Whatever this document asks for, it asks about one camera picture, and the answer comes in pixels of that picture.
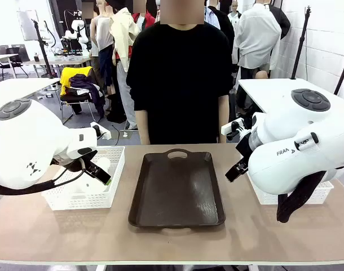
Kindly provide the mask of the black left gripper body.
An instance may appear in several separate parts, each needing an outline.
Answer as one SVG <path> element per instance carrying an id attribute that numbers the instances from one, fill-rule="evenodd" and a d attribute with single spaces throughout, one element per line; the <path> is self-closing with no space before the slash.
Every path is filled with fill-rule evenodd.
<path id="1" fill-rule="evenodd" d="M 94 173 L 95 166 L 90 158 L 78 158 L 72 162 L 72 172 L 79 172 L 85 170 L 87 173 Z"/>

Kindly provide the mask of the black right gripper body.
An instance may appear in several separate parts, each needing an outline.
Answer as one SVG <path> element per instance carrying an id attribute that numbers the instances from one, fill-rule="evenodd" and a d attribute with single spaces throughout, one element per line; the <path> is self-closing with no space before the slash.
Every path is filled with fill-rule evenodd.
<path id="1" fill-rule="evenodd" d="M 236 145 L 237 151 L 245 160 L 248 160 L 257 148 L 257 134 L 255 131 L 242 131 L 239 133 L 239 142 Z"/>

